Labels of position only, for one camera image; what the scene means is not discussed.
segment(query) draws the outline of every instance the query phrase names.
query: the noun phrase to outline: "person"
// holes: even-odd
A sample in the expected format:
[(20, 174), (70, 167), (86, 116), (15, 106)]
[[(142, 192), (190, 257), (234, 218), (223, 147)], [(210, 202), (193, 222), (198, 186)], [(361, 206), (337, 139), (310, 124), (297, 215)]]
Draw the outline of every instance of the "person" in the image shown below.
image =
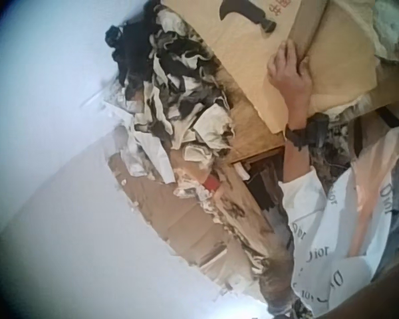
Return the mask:
[[(288, 40), (267, 66), (269, 81), (288, 108), (286, 137), (287, 132), (301, 136), (307, 126), (313, 91), (308, 64), (308, 58), (297, 60), (295, 45)], [(387, 135), (396, 138), (399, 128)], [(286, 312), (297, 296), (317, 317), (369, 285), (399, 247), (399, 154), (390, 158), (396, 165), (382, 165), (374, 175), (367, 173), (375, 166), (358, 161), (326, 194), (310, 165), (307, 145), (293, 140), (285, 142), (280, 183), (294, 238), (294, 267), (285, 273), (291, 276), (293, 293), (284, 291), (267, 302), (276, 315)]]

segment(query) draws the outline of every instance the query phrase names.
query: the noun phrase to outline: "finger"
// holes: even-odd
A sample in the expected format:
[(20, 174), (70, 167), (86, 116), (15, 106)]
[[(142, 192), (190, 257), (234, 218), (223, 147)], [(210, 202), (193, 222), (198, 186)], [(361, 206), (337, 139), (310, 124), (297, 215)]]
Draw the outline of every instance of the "finger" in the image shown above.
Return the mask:
[(309, 71), (309, 58), (305, 57), (303, 61), (301, 61), (299, 66), (300, 76), (305, 80), (311, 80), (311, 74)]
[(285, 68), (285, 65), (287, 63), (286, 61), (286, 51), (287, 51), (287, 44), (286, 42), (282, 42), (281, 45), (279, 46), (278, 52), (277, 52), (277, 57), (275, 58), (275, 64), (277, 67), (277, 70), (283, 70)]
[(294, 41), (291, 39), (287, 41), (287, 66), (297, 68), (297, 54), (295, 52)]
[(275, 66), (275, 57), (276, 55), (272, 55), (271, 58), (269, 59), (269, 62), (267, 63), (267, 74), (273, 78), (277, 74), (277, 68)]

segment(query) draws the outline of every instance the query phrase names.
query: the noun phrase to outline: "white wall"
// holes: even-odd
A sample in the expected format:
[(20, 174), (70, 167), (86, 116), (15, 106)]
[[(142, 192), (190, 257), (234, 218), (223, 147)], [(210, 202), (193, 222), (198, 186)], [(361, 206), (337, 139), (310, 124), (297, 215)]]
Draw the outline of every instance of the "white wall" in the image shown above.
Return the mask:
[(118, 188), (111, 153), (106, 138), (76, 156), (0, 237), (0, 285), (25, 318), (268, 318), (171, 255)]
[(109, 26), (145, 0), (17, 0), (0, 22), (0, 232), (36, 189), (113, 126), (80, 105), (116, 74)]

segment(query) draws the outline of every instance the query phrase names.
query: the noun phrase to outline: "hand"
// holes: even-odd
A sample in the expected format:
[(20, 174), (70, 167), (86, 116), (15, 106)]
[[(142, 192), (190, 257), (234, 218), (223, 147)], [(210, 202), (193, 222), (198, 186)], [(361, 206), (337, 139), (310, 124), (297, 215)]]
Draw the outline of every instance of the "hand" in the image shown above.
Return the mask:
[(267, 64), (267, 76), (285, 100), (290, 128), (303, 128), (298, 126), (306, 124), (313, 88), (309, 74), (309, 59), (303, 59), (297, 70), (294, 42), (282, 42), (277, 54), (274, 54)]

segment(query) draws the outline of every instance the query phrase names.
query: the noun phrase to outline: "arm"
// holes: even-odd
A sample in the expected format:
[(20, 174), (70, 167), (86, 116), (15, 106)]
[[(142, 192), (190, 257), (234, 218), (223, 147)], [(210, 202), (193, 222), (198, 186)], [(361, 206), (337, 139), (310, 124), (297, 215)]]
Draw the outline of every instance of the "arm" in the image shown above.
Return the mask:
[[(297, 70), (297, 55), (292, 40), (282, 43), (278, 53), (267, 65), (269, 81), (279, 90), (288, 108), (288, 127), (300, 130), (306, 127), (312, 94), (312, 80), (308, 59), (301, 61)], [(289, 140), (285, 142), (284, 182), (290, 182), (310, 172), (309, 149), (299, 151)]]

